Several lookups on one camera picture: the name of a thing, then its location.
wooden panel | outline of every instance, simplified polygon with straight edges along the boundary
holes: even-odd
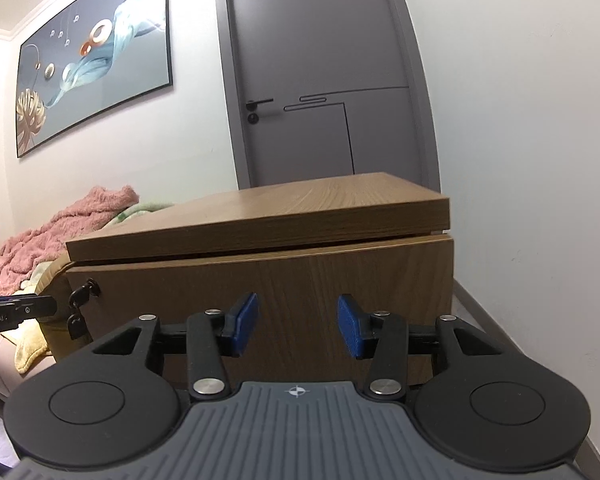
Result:
[[[449,229],[448,198],[385,173],[220,193],[67,242],[74,262],[299,248]]]
[[[94,338],[141,314],[163,323],[226,309],[243,293],[260,298],[260,320],[240,359],[225,359],[232,380],[360,380],[368,362],[347,354],[336,298],[348,292],[368,312],[390,310],[416,324],[450,312],[453,240],[446,235],[168,262],[74,267],[74,287],[93,278],[102,294],[82,308]],[[168,369],[186,380],[184,361]],[[422,360],[412,381],[427,378]]]

painting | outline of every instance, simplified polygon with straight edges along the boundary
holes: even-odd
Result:
[[[75,0],[20,47],[18,157],[172,84],[168,0]]]

gray door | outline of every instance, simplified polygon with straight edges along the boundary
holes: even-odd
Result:
[[[371,171],[422,181],[390,0],[227,2],[252,186]]]

wooden drawer front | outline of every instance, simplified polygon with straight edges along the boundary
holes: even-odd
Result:
[[[446,235],[197,260],[74,267],[72,286],[94,279],[102,290],[82,308],[98,338],[141,314],[184,322],[208,308],[226,309],[257,292],[260,320],[240,359],[225,359],[233,381],[360,380],[368,362],[347,354],[336,299],[348,292],[368,312],[390,310],[414,324],[449,313],[453,240]],[[423,376],[422,359],[410,381]],[[184,358],[165,377],[186,381]]]

wood grain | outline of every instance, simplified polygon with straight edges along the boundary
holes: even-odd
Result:
[[[453,240],[447,235],[366,242],[330,248],[242,254],[193,260],[74,267],[73,287],[93,278],[102,290],[82,308],[100,337],[141,314],[163,323],[194,312],[228,308],[243,293],[260,298],[260,320],[247,351],[226,359],[232,380],[356,380],[368,362],[346,352],[336,324],[336,299],[348,292],[368,312],[390,310],[411,323],[432,324],[449,313]],[[422,381],[422,360],[410,375]],[[176,359],[165,375],[186,380]]]
[[[67,242],[74,262],[300,248],[449,229],[448,198],[385,173],[192,200]]]

